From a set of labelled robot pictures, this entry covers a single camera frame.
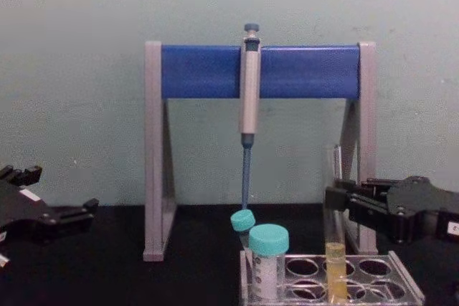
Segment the blue crossbar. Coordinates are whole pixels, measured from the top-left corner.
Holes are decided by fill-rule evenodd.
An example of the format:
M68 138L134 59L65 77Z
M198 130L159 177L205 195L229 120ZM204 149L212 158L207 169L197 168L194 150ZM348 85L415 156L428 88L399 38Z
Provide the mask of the blue crossbar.
M359 98L359 46L263 47L261 98ZM163 98L238 98L239 46L162 47Z

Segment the plastic vial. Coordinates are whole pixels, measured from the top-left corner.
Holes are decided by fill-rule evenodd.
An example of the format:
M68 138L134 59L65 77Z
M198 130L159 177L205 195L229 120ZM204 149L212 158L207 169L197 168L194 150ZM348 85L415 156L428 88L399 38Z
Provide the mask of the plastic vial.
M334 186L335 180L343 177L341 167L341 146L328 145L325 151L325 187ZM346 242L343 213L324 207L323 227L325 231L328 302L331 304L346 303Z
M264 224L250 230L252 293L262 300L284 298L285 253L288 245L288 231L282 226Z
M255 225L255 217L249 209L237 211L231 215L232 228L239 235L242 247L245 251L245 256L252 267L252 251L249 249L249 230Z

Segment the micropipette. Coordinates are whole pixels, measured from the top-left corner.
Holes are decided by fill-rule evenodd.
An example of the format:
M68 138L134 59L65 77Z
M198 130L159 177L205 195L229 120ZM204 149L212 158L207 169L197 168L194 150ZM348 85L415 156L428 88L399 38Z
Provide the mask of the micropipette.
M247 36L242 40L240 68L240 119L242 158L242 209L247 208L250 188L250 160L257 130L258 101L260 99L260 39L255 36L258 24L246 24Z

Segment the black table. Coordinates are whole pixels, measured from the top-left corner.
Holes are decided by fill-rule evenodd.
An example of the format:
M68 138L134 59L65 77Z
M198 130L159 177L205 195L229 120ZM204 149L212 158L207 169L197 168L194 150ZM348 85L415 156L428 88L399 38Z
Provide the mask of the black table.
M290 253L322 254L321 205L254 205L258 223L290 232ZM10 243L0 270L0 305L219 305L239 293L239 239L230 225L237 206L181 206L165 262L145 263L143 207L100 207L90 233L46 247ZM425 239L394 250L426 294L426 305L455 306L459 245Z

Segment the test tube rack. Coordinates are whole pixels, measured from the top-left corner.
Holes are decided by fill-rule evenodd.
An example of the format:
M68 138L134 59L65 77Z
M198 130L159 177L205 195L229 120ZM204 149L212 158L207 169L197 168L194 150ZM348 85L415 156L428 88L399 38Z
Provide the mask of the test tube rack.
M285 297L263 301L251 293L252 274L240 252L240 306L328 306L324 255L285 256ZM425 297L392 251L388 255L346 256L348 305L422 306Z

